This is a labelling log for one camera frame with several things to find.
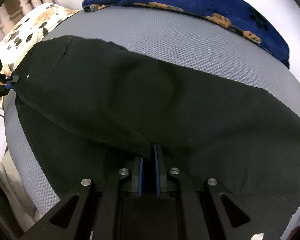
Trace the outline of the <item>white floral pillow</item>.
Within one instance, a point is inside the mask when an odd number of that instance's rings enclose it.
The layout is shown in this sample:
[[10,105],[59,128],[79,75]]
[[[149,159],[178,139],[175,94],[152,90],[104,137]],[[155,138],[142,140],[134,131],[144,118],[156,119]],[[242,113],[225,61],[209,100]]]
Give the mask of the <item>white floral pillow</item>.
[[[1,74],[17,75],[16,70],[27,52],[55,27],[67,18],[78,13],[78,10],[68,9],[58,4],[44,3],[26,14],[0,42]],[[3,82],[0,85],[15,82]],[[3,109],[4,96],[0,96],[0,108]]]

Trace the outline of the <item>black pants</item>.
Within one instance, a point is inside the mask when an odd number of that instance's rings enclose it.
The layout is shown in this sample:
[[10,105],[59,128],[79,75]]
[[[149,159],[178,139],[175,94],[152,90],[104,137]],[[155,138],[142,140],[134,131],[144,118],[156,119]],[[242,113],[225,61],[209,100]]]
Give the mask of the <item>black pants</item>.
[[102,189],[158,144],[278,235],[300,206],[300,117],[262,88],[76,36],[37,43],[14,74],[21,126],[58,196],[84,178]]

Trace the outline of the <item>blue floral blanket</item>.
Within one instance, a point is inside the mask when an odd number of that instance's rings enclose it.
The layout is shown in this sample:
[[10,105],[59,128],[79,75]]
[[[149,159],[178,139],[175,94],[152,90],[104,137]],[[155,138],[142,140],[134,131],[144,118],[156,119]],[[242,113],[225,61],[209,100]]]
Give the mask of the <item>blue floral blanket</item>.
[[266,50],[289,67],[289,46],[274,26],[243,0],[84,0],[86,12],[140,6],[182,12],[215,23]]

